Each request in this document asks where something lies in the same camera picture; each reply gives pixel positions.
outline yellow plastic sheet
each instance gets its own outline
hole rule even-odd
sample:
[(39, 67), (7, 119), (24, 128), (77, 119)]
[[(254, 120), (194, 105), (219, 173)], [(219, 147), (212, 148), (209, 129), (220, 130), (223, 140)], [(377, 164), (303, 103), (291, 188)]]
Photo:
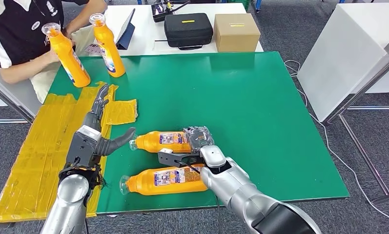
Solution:
[(106, 124), (117, 125), (135, 122), (137, 118), (137, 100), (109, 102), (104, 110)]
[[(72, 136), (80, 128), (85, 114), (91, 109), (99, 88), (83, 88), (78, 101), (72, 95), (48, 95), (0, 195), (0, 222), (46, 218), (56, 198), (58, 173), (65, 165)], [(109, 87), (106, 98), (111, 104), (115, 103), (113, 99), (116, 89), (117, 86), (114, 85)], [(104, 137), (109, 137), (111, 129), (106, 119), (111, 119), (110, 115), (121, 115), (122, 112), (123, 109), (118, 109), (117, 112), (104, 113), (105, 117), (102, 119)], [(102, 172), (105, 162), (106, 157), (102, 157)], [(94, 189), (88, 201), (87, 217), (96, 215), (100, 192), (100, 188)]]

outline gray carpet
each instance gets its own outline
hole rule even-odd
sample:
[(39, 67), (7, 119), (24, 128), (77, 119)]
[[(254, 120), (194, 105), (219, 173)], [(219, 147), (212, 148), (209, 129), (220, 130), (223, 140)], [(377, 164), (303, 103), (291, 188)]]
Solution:
[[(249, 12), (261, 30), (261, 43), (267, 51), (279, 51), (286, 59), (305, 60), (318, 35), (328, 20), (337, 0), (264, 0), (261, 12)], [(136, 4), (136, 1), (113, 0), (111, 4)], [(66, 5), (66, 21), (72, 19), (80, 7)], [(389, 95), (366, 95), (359, 103), (389, 104)], [(9, 108), (0, 108), (0, 117), (13, 117)], [(348, 111), (345, 117), (353, 127), (365, 150), (376, 164), (389, 187), (389, 111)], [(28, 125), (0, 125), (0, 191), (9, 174), (12, 163), (25, 138)], [(318, 126), (325, 139), (323, 129)], [(343, 124), (338, 120), (328, 126), (331, 148), (342, 157), (358, 174), (360, 183), (370, 198), (380, 196), (374, 180), (364, 161), (353, 145)], [(389, 220), (369, 206), (358, 189), (352, 173), (336, 158), (332, 157), (348, 190), (350, 198), (300, 202), (296, 205), (306, 211), (325, 234), (389, 234)], [(389, 202), (379, 205), (389, 214)], [(43, 222), (17, 223), (10, 229), (0, 229), (0, 234), (38, 233)], [(221, 210), (222, 233), (243, 234), (246, 230), (233, 213)], [(195, 210), (128, 214), (117, 217), (99, 216), (89, 219), (92, 234), (215, 234), (217, 228), (216, 210)]]

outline black zippered case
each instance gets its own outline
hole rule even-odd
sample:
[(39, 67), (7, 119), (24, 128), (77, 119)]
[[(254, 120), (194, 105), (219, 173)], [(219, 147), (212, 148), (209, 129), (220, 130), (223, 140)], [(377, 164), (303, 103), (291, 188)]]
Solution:
[(164, 31), (170, 47), (203, 46), (211, 42), (213, 28), (205, 13), (168, 15)]

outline person's arm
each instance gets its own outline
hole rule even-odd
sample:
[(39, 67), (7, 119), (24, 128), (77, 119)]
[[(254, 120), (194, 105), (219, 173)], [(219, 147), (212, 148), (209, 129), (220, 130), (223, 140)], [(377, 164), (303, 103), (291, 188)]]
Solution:
[(71, 34), (89, 23), (89, 17), (94, 13), (101, 13), (107, 8), (104, 0), (89, 0), (79, 15), (66, 26), (66, 35)]
[(0, 68), (0, 75), (6, 83), (14, 84), (33, 77), (47, 65), (57, 61), (59, 61), (58, 55), (50, 50), (29, 62)]

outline cardboard box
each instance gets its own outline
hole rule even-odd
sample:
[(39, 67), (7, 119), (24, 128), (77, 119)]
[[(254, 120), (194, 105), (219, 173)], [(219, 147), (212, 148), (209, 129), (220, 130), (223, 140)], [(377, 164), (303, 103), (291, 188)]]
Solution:
[(214, 32), (219, 52), (254, 52), (260, 37), (251, 14), (216, 14)]

